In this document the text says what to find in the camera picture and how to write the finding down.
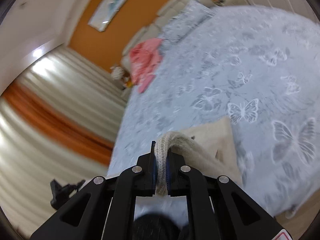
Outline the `blue butterfly bedspread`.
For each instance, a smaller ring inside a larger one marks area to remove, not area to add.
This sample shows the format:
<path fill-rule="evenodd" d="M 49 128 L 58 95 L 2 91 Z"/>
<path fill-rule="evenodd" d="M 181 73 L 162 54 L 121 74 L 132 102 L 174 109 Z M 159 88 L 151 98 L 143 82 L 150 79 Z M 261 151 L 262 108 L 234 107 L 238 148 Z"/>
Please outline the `blue butterfly bedspread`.
<path fill-rule="evenodd" d="M 294 215 L 319 189 L 319 24 L 285 10 L 215 7 L 134 89 L 108 174 L 168 131 L 228 116 L 245 191 Z"/>

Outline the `pink clothes pile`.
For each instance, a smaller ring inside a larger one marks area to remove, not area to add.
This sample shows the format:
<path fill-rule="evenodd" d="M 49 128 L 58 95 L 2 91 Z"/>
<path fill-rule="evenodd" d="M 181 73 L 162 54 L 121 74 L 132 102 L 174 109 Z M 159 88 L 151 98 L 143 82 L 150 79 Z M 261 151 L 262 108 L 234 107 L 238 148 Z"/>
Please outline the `pink clothes pile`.
<path fill-rule="evenodd" d="M 162 41 L 161 38 L 151 38 L 135 45 L 129 52 L 131 81 L 139 93 L 144 93 L 156 77 L 155 71 L 163 58 L 159 52 Z"/>

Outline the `beige sweater with black hearts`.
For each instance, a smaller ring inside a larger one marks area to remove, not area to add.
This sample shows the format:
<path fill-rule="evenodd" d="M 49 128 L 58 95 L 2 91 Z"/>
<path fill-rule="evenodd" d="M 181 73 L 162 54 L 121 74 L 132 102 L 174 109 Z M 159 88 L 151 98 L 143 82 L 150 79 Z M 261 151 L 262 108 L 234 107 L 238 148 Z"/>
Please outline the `beige sweater with black hearts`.
<path fill-rule="evenodd" d="M 231 120 L 227 116 L 216 122 L 181 131 L 170 131 L 157 139 L 154 154 L 157 165 L 156 194 L 159 196 L 168 194 L 168 150 L 181 155 L 187 165 L 196 168 L 205 176 L 217 178 L 225 175 L 242 185 Z"/>

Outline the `dark sparkly trousers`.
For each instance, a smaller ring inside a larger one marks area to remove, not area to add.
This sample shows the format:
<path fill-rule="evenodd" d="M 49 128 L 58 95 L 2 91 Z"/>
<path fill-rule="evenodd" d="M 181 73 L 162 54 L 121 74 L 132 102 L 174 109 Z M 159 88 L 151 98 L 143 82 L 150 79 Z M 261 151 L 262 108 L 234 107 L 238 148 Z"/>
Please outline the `dark sparkly trousers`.
<path fill-rule="evenodd" d="M 132 239 L 190 239 L 190 226 L 187 224 L 180 228 L 169 217 L 146 214 L 134 221 Z"/>

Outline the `blue floral pillow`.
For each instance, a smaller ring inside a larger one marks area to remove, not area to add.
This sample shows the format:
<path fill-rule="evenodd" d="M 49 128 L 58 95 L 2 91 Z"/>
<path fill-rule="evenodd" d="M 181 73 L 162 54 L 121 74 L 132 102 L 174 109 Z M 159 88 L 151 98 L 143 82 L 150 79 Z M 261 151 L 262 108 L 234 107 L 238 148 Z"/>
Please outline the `blue floral pillow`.
<path fill-rule="evenodd" d="M 193 29 L 213 17 L 212 9 L 201 4 L 198 0 L 190 0 L 184 9 L 162 28 L 158 38 L 162 40 L 161 46 L 169 48 L 178 44 Z"/>

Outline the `orange curtain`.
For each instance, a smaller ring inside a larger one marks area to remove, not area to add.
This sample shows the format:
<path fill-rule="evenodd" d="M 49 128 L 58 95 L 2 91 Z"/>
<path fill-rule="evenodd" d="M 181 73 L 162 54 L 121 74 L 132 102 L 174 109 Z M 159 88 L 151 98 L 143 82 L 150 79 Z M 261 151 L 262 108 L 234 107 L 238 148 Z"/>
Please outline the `orange curtain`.
<path fill-rule="evenodd" d="M 114 143 L 55 110 L 29 88 L 14 81 L 1 97 L 25 121 L 50 139 L 100 164 L 110 164 Z"/>

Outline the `framed wall painting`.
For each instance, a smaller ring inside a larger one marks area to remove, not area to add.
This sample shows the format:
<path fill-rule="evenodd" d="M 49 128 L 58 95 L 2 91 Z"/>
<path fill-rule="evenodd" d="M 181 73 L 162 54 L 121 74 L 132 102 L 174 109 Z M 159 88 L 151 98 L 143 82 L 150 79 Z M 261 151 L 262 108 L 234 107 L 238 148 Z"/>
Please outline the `framed wall painting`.
<path fill-rule="evenodd" d="M 112 18 L 127 0 L 102 0 L 88 21 L 88 25 L 99 32 L 105 31 Z"/>

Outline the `white right nightstand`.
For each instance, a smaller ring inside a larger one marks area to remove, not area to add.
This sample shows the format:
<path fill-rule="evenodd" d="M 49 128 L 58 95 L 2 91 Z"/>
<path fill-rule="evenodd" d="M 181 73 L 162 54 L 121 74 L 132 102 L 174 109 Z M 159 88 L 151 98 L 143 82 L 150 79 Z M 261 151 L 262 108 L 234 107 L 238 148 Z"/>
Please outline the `white right nightstand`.
<path fill-rule="evenodd" d="M 249 5 L 248 0 L 215 0 L 214 3 L 217 6 L 242 6 Z"/>

